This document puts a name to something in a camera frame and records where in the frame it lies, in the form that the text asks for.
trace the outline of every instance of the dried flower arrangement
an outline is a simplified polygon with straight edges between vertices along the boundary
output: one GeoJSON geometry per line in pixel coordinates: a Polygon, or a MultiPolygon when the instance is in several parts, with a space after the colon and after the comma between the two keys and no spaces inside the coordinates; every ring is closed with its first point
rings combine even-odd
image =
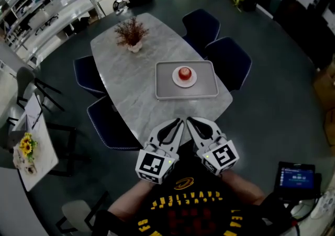
{"type": "Polygon", "coordinates": [[[138,23],[136,17],[124,21],[116,26],[115,33],[118,34],[118,46],[134,46],[149,32],[144,29],[143,23],[138,23]]]}

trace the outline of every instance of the flower pot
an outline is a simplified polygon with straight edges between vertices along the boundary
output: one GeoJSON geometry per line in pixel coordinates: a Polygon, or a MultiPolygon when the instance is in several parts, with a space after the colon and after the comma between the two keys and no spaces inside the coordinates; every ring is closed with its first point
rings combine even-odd
{"type": "Polygon", "coordinates": [[[133,53],[137,53],[142,48],[142,42],[139,41],[134,46],[128,46],[128,50],[133,53]]]}

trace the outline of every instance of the blue chair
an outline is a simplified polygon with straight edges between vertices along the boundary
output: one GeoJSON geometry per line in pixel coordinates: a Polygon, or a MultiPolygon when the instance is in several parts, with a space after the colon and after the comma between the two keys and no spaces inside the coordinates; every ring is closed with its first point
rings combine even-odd
{"type": "Polygon", "coordinates": [[[87,114],[103,143],[114,150],[142,149],[142,145],[112,105],[110,98],[104,96],[87,108],[87,114]]]}
{"type": "Polygon", "coordinates": [[[195,51],[206,57],[205,47],[215,41],[220,32],[220,22],[203,9],[195,10],[183,17],[186,35],[183,39],[193,47],[195,51]]]}
{"type": "Polygon", "coordinates": [[[74,73],[80,87],[97,98],[107,94],[92,55],[73,61],[74,73]]]}
{"type": "Polygon", "coordinates": [[[230,37],[210,43],[205,51],[226,88],[230,92],[239,90],[250,71],[252,62],[248,54],[230,37]]]}

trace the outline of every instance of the forearm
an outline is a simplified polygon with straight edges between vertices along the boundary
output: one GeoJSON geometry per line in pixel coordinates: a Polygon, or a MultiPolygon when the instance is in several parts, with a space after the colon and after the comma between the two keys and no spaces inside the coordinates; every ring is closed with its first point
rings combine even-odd
{"type": "Polygon", "coordinates": [[[221,179],[225,182],[245,204],[260,205],[265,199],[265,194],[255,184],[246,181],[231,170],[226,170],[221,174],[221,179]]]}
{"type": "Polygon", "coordinates": [[[134,187],[119,197],[108,211],[123,221],[130,220],[137,213],[154,185],[154,183],[140,180],[134,187]]]}

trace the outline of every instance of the white plate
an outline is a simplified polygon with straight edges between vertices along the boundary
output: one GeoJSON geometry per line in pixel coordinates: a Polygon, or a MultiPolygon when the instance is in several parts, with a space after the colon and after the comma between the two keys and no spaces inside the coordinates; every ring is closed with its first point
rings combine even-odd
{"type": "Polygon", "coordinates": [[[179,66],[172,72],[172,80],[176,85],[182,88],[188,88],[188,87],[193,86],[195,82],[197,81],[197,74],[193,70],[193,68],[189,66],[179,66]],[[187,81],[183,81],[182,79],[179,78],[178,72],[181,68],[188,68],[192,72],[191,78],[189,78],[187,81]]]}

